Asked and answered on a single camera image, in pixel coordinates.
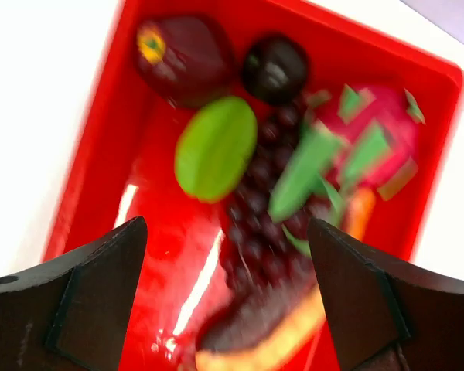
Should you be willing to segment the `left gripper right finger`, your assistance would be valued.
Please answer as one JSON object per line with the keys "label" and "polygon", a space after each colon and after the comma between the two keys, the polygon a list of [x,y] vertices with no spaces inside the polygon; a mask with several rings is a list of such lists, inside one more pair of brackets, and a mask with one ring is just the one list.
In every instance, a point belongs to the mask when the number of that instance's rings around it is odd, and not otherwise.
{"label": "left gripper right finger", "polygon": [[464,281],[313,219],[309,246],[341,370],[464,370]]}

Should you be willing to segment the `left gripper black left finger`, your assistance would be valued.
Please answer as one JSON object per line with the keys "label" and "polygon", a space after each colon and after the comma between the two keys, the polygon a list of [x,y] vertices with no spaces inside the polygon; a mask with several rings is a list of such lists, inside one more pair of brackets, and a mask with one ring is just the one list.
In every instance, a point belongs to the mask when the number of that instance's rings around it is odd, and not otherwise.
{"label": "left gripper black left finger", "polygon": [[0,277],[0,370],[116,370],[148,237],[138,216]]}

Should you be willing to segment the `green star fruit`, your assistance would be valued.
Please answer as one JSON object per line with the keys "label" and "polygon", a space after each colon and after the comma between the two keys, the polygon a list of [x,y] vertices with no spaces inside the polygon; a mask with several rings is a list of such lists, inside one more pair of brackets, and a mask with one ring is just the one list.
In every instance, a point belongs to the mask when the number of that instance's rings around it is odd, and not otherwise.
{"label": "green star fruit", "polygon": [[174,173],[188,196],[215,203],[242,179],[256,148],[258,124],[250,105],[223,97],[199,109],[176,144]]}

